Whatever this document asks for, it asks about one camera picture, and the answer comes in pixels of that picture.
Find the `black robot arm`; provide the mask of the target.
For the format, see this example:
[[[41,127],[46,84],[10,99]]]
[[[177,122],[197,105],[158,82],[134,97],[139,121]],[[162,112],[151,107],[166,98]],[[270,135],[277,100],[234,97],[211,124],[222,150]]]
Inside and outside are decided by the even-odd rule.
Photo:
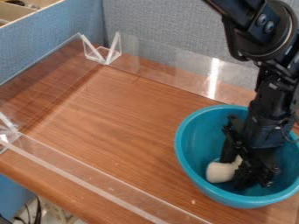
[[[281,172],[277,150],[299,123],[299,23],[282,0],[203,0],[222,15],[231,56],[260,67],[257,96],[245,119],[229,116],[219,161],[242,159],[237,189],[269,187]]]

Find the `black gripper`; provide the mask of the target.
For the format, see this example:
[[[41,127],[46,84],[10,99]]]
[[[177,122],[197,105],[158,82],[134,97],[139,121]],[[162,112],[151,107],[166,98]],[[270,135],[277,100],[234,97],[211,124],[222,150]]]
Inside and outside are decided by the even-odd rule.
[[[233,163],[237,156],[244,159],[233,178],[234,188],[245,190],[256,184],[270,187],[282,172],[277,151],[286,142],[293,142],[286,135],[296,120],[254,117],[253,111],[249,111],[246,119],[234,114],[227,118],[229,123],[222,128],[226,141],[219,161]]]

